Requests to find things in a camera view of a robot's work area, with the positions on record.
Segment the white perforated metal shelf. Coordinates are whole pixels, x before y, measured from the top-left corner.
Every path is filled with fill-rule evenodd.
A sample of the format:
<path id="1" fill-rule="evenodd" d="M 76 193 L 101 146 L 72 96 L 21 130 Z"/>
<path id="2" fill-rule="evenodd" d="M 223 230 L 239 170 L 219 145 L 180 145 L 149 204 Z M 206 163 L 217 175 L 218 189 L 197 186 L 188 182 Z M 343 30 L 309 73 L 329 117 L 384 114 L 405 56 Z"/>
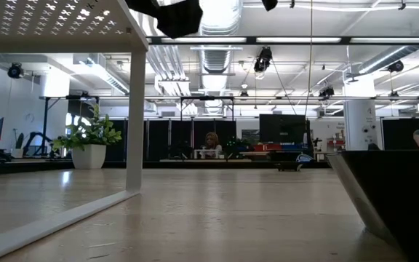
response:
<path id="1" fill-rule="evenodd" d="M 0 0 L 0 53 L 131 54 L 125 190 L 0 234 L 0 257 L 139 194 L 147 51 L 125 0 Z"/>

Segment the red and blue bins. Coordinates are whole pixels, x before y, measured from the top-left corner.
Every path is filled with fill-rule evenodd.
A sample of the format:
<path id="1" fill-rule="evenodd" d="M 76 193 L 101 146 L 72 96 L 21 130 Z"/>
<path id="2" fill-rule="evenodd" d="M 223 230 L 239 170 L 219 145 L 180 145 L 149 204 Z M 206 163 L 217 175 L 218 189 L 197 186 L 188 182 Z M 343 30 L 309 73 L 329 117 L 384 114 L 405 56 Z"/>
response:
<path id="1" fill-rule="evenodd" d="M 254 151 L 302 151 L 303 148 L 299 145 L 284 145 L 284 144 L 258 144 L 253 146 Z"/>

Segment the black TV screen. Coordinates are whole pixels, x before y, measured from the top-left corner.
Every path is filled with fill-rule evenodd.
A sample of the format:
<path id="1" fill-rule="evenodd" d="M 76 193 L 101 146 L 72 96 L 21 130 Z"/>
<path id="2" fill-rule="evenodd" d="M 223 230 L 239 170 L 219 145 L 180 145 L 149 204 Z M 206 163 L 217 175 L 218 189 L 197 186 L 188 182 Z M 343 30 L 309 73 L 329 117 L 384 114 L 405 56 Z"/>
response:
<path id="1" fill-rule="evenodd" d="M 302 143 L 306 118 L 304 115 L 261 114 L 259 128 L 260 142 Z"/>

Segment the green plant in white pot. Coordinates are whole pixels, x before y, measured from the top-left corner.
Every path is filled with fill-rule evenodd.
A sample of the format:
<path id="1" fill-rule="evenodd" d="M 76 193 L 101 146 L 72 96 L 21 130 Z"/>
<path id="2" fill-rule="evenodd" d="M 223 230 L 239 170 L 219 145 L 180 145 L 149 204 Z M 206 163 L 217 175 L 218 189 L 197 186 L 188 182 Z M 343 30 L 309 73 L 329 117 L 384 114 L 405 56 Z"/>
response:
<path id="1" fill-rule="evenodd" d="M 76 169 L 100 169 L 105 162 L 107 146 L 120 142 L 122 132 L 116 131 L 109 115 L 100 115 L 98 104 L 94 105 L 93 116 L 87 118 L 87 122 L 79 119 L 76 124 L 68 125 L 66 129 L 70 133 L 55 139 L 53 149 L 70 150 Z"/>

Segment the silver ventilation duct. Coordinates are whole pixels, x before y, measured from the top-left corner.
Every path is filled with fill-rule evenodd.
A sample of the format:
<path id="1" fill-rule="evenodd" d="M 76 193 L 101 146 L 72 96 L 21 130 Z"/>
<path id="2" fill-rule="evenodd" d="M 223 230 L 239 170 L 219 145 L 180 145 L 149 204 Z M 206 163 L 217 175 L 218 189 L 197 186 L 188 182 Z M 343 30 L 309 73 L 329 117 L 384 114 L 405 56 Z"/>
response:
<path id="1" fill-rule="evenodd" d="M 243 0 L 199 0 L 203 15 L 200 36 L 234 36 L 242 18 Z M 199 51 L 201 86 L 206 95 L 221 96 L 226 89 L 232 51 L 227 46 L 203 46 Z"/>

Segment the shelf with red boxes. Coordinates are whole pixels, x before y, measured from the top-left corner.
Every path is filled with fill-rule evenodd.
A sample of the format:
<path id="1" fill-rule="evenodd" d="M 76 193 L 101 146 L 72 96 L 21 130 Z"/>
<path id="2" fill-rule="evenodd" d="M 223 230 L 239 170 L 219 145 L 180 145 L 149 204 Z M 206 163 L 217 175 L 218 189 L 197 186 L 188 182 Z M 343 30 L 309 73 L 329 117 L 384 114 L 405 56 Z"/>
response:
<path id="1" fill-rule="evenodd" d="M 326 153 L 327 156 L 329 156 L 330 154 L 336 154 L 345 149 L 346 149 L 345 138 L 333 137 L 333 138 L 327 139 L 327 153 Z"/>

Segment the black aluminium table frame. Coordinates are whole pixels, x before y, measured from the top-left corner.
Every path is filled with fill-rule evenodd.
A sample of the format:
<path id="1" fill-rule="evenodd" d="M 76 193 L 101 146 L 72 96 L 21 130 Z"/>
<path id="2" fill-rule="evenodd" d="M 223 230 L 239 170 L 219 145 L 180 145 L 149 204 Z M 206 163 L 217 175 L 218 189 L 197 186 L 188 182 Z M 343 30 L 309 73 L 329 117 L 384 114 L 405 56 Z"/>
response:
<path id="1" fill-rule="evenodd" d="M 249 162 L 247 159 L 232 160 L 188 160 L 144 162 L 143 169 L 274 169 L 301 170 L 301 169 L 330 169 L 328 162 Z M 0 175 L 22 172 L 38 172 L 48 170 L 73 169 L 72 162 L 7 162 L 0 163 Z"/>

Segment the black neighbouring rig frame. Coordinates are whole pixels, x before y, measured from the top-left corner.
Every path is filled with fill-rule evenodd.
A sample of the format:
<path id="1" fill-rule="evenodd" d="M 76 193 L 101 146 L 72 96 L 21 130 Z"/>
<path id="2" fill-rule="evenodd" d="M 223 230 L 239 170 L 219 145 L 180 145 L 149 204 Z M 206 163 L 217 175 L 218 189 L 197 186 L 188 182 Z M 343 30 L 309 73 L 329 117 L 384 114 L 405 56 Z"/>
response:
<path id="1" fill-rule="evenodd" d="M 235 109 L 235 97 L 234 96 L 214 96 L 214 95 L 200 95 L 200 96 L 180 96 L 178 98 L 178 100 L 180 101 L 180 119 L 183 119 L 183 104 L 184 102 L 187 102 L 187 104 L 189 103 L 194 103 L 195 100 L 198 101 L 203 101 L 203 102 L 208 102 L 208 101 L 217 101 L 219 100 L 221 102 L 221 112 L 222 112 L 222 118 L 226 118 L 227 115 L 224 112 L 224 107 L 228 107 L 231 111 L 231 121 L 234 122 L 235 121 L 235 116 L 234 116 L 234 109 Z"/>
<path id="2" fill-rule="evenodd" d="M 36 151 L 36 154 L 40 156 L 51 156 L 52 154 L 48 151 L 48 148 L 52 147 L 52 141 L 60 136 L 57 132 L 49 135 L 47 132 L 50 131 L 48 128 L 49 123 L 54 123 L 56 128 L 63 128 L 68 135 L 71 133 L 68 131 L 67 126 L 72 124 L 78 124 L 80 120 L 87 120 L 92 118 L 94 114 L 94 105 L 100 103 L 99 96 L 89 95 L 67 95 L 65 97 L 41 97 L 44 100 L 44 118 L 43 127 L 41 133 L 41 145 L 40 149 Z M 49 120 L 49 111 L 52 107 L 61 109 L 65 113 L 66 123 L 62 125 L 60 122 L 55 120 Z"/>

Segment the black partition wall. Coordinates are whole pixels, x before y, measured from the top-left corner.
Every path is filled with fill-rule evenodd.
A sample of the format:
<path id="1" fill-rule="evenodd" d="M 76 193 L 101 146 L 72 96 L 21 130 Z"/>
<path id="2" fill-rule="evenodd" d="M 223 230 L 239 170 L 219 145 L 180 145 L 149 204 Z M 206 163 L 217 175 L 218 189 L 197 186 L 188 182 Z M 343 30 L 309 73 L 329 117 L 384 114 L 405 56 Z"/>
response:
<path id="1" fill-rule="evenodd" d="M 226 146 L 236 137 L 236 122 L 216 119 L 147 119 L 143 124 L 143 161 L 191 158 L 195 149 L 204 147 L 209 132 L 218 136 L 221 146 Z"/>
<path id="2" fill-rule="evenodd" d="M 382 121 L 385 150 L 419 150 L 413 133 L 419 130 L 419 119 L 385 119 Z"/>

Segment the small white pot with leaf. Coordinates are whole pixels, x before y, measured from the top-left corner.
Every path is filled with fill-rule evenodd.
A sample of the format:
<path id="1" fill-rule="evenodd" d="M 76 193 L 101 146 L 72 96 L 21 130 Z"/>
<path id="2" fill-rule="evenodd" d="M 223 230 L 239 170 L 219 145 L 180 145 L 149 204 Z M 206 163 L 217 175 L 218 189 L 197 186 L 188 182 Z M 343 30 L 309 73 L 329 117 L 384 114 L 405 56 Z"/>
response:
<path id="1" fill-rule="evenodd" d="M 24 141 L 24 134 L 20 132 L 17 134 L 17 130 L 14 129 L 15 132 L 15 147 L 12 150 L 12 156 L 16 159 L 23 157 L 23 141 Z"/>

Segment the black beam with light strips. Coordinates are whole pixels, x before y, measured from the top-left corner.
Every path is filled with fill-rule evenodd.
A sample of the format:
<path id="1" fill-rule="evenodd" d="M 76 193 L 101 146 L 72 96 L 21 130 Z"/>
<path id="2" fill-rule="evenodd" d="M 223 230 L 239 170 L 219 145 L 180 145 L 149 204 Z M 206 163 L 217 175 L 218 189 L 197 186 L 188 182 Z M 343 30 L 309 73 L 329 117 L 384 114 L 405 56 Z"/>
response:
<path id="1" fill-rule="evenodd" d="M 187 36 L 147 37 L 152 45 L 383 45 L 419 46 L 419 36 Z"/>

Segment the black wavy square mini plate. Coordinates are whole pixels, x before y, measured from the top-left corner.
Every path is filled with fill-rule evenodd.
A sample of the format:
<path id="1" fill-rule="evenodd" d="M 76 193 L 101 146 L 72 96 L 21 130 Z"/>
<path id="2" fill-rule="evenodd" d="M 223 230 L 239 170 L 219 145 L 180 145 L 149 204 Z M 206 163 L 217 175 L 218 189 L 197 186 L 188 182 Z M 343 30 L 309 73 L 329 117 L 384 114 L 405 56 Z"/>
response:
<path id="1" fill-rule="evenodd" d="M 368 231 L 419 262 L 419 151 L 327 157 Z"/>
<path id="2" fill-rule="evenodd" d="M 203 10 L 199 0 L 182 0 L 159 7 L 157 28 L 171 39 L 195 34 L 199 31 Z"/>

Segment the white round column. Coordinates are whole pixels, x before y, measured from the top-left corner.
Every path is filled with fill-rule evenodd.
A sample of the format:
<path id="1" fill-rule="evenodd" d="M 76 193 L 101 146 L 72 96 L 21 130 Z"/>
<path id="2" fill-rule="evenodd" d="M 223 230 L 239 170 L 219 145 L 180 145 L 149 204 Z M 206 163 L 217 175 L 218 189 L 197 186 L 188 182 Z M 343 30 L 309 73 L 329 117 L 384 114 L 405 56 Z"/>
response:
<path id="1" fill-rule="evenodd" d="M 346 150 L 366 151 L 370 143 L 378 144 L 373 76 L 346 79 L 343 95 L 346 97 L 343 104 Z"/>

